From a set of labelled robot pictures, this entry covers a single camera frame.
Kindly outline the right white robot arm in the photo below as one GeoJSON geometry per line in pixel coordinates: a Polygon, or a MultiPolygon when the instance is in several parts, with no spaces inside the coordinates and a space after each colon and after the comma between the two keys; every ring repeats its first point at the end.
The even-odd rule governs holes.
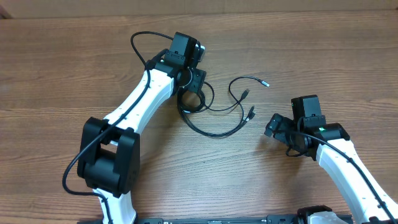
{"type": "Polygon", "coordinates": [[[293,119],[278,113],[264,134],[287,146],[286,155],[312,158],[330,176],[356,223],[397,223],[397,203],[377,183],[339,123],[327,123],[317,95],[291,100],[293,119]]]}

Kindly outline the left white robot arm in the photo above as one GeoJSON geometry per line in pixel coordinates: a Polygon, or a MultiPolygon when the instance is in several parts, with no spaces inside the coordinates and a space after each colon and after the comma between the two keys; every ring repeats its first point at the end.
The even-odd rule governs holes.
{"type": "Polygon", "coordinates": [[[140,169],[140,135],[159,106],[178,90],[197,93],[205,71],[197,69],[205,47],[182,33],[144,62],[141,82],[112,113],[83,127],[77,174],[99,198],[99,223],[134,223],[131,189],[140,169]]]}

